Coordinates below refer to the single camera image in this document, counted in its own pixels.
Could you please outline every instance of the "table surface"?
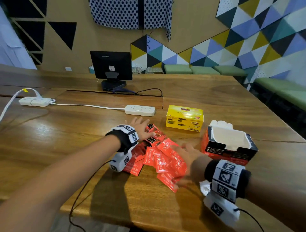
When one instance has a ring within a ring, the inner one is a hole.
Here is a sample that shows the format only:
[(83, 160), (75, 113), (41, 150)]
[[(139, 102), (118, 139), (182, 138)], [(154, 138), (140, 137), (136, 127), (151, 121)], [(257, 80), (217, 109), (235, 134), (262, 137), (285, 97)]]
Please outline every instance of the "table surface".
[[(21, 87), (35, 87), (58, 103), (156, 107), (150, 117), (178, 144), (191, 142), (197, 148), (203, 135), (165, 127), (170, 104), (204, 110), (205, 123), (224, 120), (234, 129), (249, 133), (259, 151), (247, 165), (253, 175), (267, 181), (286, 182), (306, 191), (306, 141), (272, 113), (234, 78), (207, 75), (134, 75), (127, 88), (139, 91), (160, 88), (163, 97), (127, 96), (101, 93), (94, 75), (42, 73), (0, 66), (0, 107)], [(158, 95), (159, 91), (146, 94)], [(0, 199), (37, 175), (46, 166), (103, 137), (110, 127), (130, 120), (123, 111), (92, 107), (23, 107), (16, 99), (0, 125)], [(153, 167), (144, 166), (138, 177), (115, 173), (103, 167), (81, 194), (75, 215), (124, 226), (136, 225), (149, 231), (232, 231), (203, 205), (203, 196), (194, 185), (174, 194), (156, 178)], [(77, 191), (61, 207), (69, 212)], [(247, 200), (237, 206), (249, 211), (265, 231), (291, 231), (281, 222)], [(259, 231), (248, 215), (241, 213), (236, 231)]]

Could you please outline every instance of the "monitor base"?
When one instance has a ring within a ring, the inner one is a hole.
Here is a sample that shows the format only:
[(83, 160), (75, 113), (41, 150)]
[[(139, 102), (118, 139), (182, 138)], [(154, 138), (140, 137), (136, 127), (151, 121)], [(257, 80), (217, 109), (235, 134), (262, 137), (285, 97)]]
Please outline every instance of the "monitor base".
[(104, 80), (101, 82), (103, 91), (112, 91), (114, 88), (123, 88), (126, 86), (126, 81), (123, 80)]

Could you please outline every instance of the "hand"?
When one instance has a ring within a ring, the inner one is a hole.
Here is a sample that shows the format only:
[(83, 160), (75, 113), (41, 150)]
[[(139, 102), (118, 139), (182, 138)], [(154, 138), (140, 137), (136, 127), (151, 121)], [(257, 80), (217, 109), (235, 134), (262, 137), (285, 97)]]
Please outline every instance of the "hand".
[(142, 141), (142, 140), (145, 140), (147, 138), (155, 136), (154, 132), (147, 133), (147, 132), (144, 131), (144, 129), (148, 125), (150, 119), (147, 119), (147, 120), (145, 120), (143, 122), (141, 122), (141, 121), (142, 121), (142, 117), (140, 117), (140, 118), (136, 118), (135, 117), (129, 123), (129, 125), (131, 125), (132, 127), (135, 128), (135, 130), (136, 130), (136, 132), (138, 134), (138, 137), (139, 137), (139, 141)]
[(182, 147), (172, 146), (172, 149), (183, 158), (188, 168), (186, 175), (176, 183), (175, 188), (185, 186), (191, 182), (198, 183), (205, 180), (205, 169), (212, 160), (211, 158), (195, 149), (190, 143), (183, 144)]

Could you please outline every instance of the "computer monitor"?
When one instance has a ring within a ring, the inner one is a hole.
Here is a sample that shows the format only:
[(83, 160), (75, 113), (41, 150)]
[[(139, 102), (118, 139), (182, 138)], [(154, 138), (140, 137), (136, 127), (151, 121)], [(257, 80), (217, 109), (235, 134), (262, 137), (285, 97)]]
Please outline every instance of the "computer monitor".
[(125, 87), (132, 80), (132, 60), (129, 52), (90, 51), (96, 78), (102, 81), (103, 91)]

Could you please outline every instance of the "yellow tea box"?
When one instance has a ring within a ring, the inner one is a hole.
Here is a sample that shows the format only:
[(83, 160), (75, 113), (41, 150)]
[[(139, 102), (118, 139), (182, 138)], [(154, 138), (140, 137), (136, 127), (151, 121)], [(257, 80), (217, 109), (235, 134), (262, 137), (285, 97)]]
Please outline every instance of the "yellow tea box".
[(204, 122), (203, 110), (170, 105), (166, 126), (200, 132)]

